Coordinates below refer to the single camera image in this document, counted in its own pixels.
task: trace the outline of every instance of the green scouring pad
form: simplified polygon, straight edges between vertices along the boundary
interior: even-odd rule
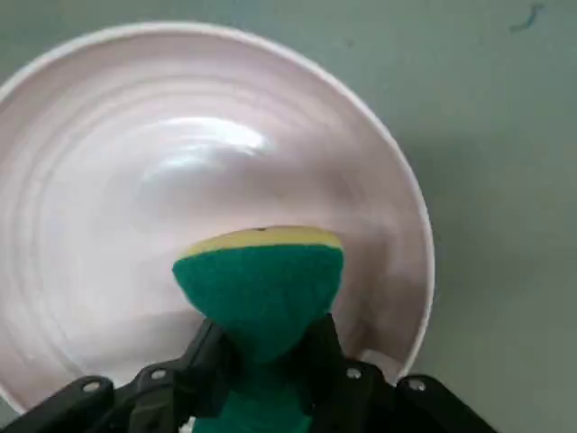
[[[308,430],[295,384],[279,358],[330,310],[343,268],[339,239],[310,227],[270,227],[196,244],[172,271],[190,302],[224,329],[243,373],[221,417],[195,433]]]

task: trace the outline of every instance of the bowl rim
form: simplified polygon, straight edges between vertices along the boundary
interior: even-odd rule
[[[93,48],[97,45],[109,43],[111,41],[119,41],[122,39],[129,39],[133,37],[141,37],[143,35],[167,35],[167,34],[194,34],[207,35],[216,38],[222,38],[229,41],[237,41],[252,47],[267,51],[273,55],[279,56],[285,60],[289,60],[299,67],[313,73],[325,83],[330,85],[336,92],[348,99],[348,101],[375,127],[382,138],[390,145],[398,162],[407,176],[408,184],[412,194],[417,200],[418,214],[423,228],[425,249],[426,249],[426,304],[421,318],[421,323],[411,350],[409,351],[406,361],[403,363],[399,372],[402,377],[408,373],[412,367],[417,353],[423,344],[425,332],[431,315],[431,308],[433,304],[433,297],[435,292],[435,247],[433,240],[433,229],[426,208],[425,199],[421,188],[418,185],[417,178],[408,164],[408,161],[400,150],[397,141],[390,134],[389,129],[384,123],[371,111],[371,109],[343,82],[335,76],[321,68],[318,64],[308,59],[304,55],[288,48],[280,43],[270,41],[251,32],[246,32],[232,27],[223,26],[215,23],[200,23],[200,22],[180,22],[180,21],[156,21],[156,22],[140,22],[116,25],[107,27],[95,32],[88,32],[56,45],[55,47],[44,52],[36,57],[28,64],[18,69],[5,83],[0,87],[0,106],[4,104],[8,98],[29,79],[34,78],[43,69],[50,65],[63,60],[80,51]],[[24,406],[14,398],[0,383],[0,397],[4,398],[10,406],[22,413],[25,411]]]

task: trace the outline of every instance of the screw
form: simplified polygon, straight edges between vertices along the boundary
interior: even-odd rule
[[[161,368],[159,370],[154,370],[151,373],[151,378],[154,379],[155,381],[158,379],[162,379],[164,376],[166,376],[166,370],[162,370]]]
[[[356,368],[347,368],[346,377],[349,379],[361,379],[361,372]]]
[[[426,386],[420,379],[411,379],[408,381],[408,387],[413,391],[424,391]]]
[[[98,388],[100,388],[100,382],[89,382],[82,387],[82,391],[84,392],[94,392]]]

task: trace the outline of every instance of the sponge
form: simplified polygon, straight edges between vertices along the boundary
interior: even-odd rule
[[[240,381],[218,419],[196,433],[304,432],[295,385],[281,358],[330,310],[343,268],[339,239],[311,227],[269,227],[196,244],[172,271],[190,302],[223,328],[243,357]]]

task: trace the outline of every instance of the gray surface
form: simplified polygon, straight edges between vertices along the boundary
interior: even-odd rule
[[[230,24],[305,53],[396,136],[435,230],[417,362],[503,432],[577,429],[577,4],[549,1],[3,0],[0,77],[115,23]]]

